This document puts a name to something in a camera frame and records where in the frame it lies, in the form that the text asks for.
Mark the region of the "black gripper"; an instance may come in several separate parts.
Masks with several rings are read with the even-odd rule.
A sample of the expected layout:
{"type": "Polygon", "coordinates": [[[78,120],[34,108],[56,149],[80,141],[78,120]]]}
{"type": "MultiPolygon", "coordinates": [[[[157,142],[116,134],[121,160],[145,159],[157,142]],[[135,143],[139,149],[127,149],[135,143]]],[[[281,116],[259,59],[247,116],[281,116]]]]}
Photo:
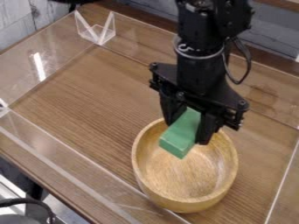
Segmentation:
{"type": "Polygon", "coordinates": [[[223,126],[239,130],[248,102],[232,89],[228,80],[239,85],[229,72],[229,55],[224,52],[209,58],[177,56],[175,64],[149,64],[149,88],[160,95],[163,118],[171,125],[187,108],[200,112],[195,143],[207,145],[223,126]]]}

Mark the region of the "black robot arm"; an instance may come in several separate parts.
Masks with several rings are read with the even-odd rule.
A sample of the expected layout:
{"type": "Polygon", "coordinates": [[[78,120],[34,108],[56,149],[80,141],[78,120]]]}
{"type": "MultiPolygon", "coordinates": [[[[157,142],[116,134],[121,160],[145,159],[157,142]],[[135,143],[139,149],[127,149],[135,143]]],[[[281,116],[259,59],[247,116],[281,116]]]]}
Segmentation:
{"type": "Polygon", "coordinates": [[[195,143],[208,144],[227,126],[239,129],[248,102],[231,88],[244,81],[229,71],[229,50],[236,47],[245,61],[251,53],[239,34],[251,28],[253,9],[248,0],[175,0],[176,62],[149,65],[149,88],[160,95],[163,118],[173,124],[187,109],[200,113],[195,143]]]}

